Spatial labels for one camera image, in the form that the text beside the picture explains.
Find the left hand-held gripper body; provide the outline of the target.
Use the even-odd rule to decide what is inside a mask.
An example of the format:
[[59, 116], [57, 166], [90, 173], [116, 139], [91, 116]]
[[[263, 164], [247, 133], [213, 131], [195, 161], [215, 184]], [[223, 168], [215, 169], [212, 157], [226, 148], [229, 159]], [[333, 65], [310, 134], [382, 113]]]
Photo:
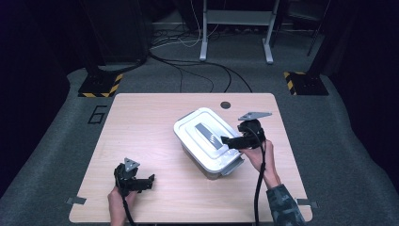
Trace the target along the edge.
[[127, 197], [131, 191], [139, 191], [136, 179], [138, 166], [138, 162], [125, 157], [114, 169], [115, 186], [122, 197]]

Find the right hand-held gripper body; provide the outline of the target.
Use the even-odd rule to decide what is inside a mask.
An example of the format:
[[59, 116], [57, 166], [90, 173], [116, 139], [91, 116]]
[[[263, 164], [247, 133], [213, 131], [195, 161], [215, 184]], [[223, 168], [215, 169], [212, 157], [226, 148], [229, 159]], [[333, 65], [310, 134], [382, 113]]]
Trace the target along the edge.
[[260, 118], [271, 115], [271, 112], [248, 112], [239, 118], [238, 131], [242, 133], [242, 136], [239, 138], [238, 149], [255, 149], [262, 145], [265, 135]]

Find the person's left hand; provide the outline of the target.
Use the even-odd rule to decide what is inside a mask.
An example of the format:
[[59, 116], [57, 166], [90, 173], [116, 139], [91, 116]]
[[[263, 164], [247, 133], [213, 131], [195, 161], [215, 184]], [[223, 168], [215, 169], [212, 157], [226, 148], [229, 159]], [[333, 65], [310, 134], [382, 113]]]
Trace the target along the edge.
[[107, 200], [110, 226], [124, 226], [127, 220], [127, 215], [123, 206], [122, 196], [116, 186], [107, 195]]

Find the person's right hand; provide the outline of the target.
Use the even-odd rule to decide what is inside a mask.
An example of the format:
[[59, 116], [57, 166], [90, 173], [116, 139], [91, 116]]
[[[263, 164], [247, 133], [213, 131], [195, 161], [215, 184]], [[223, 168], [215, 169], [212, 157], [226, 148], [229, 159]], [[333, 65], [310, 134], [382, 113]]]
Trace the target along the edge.
[[261, 170], [261, 165], [264, 163], [264, 173], [266, 178], [271, 178], [275, 175], [275, 159], [274, 159], [274, 146], [270, 140], [263, 142], [261, 147], [255, 149], [241, 149], [241, 153], [245, 154], [252, 166], [257, 170]]

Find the black striped stand base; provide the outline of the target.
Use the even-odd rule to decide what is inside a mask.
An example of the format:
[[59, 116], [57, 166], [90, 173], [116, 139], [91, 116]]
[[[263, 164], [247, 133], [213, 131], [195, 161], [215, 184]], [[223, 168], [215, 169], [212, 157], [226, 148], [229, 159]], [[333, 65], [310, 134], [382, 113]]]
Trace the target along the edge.
[[300, 72], [284, 72], [283, 75], [292, 95], [328, 95], [328, 91], [319, 76], [312, 77]]
[[122, 73], [105, 74], [101, 78], [88, 76], [78, 90], [78, 96], [87, 98], [112, 97], [116, 93], [122, 77]]

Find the large black box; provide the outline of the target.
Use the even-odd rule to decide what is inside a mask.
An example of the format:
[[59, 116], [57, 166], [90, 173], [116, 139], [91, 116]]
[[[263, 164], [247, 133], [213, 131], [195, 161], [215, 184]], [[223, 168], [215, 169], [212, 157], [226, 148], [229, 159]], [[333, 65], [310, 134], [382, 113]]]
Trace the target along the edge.
[[139, 0], [82, 0], [105, 64], [140, 63], [149, 53], [151, 23]]

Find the white metal stand frame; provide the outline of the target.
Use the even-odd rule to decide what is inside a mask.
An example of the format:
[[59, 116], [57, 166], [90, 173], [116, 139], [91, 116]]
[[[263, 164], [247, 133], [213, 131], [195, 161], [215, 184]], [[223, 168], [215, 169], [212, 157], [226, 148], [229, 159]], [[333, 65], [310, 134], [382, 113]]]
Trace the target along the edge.
[[280, 0], [273, 1], [273, 8], [269, 11], [244, 11], [208, 9], [208, 0], [202, 0], [202, 42], [199, 60], [205, 61], [207, 59], [209, 24], [255, 25], [267, 27], [266, 36], [263, 38], [263, 51], [266, 63], [272, 65], [274, 59], [271, 52], [270, 40], [277, 18]]

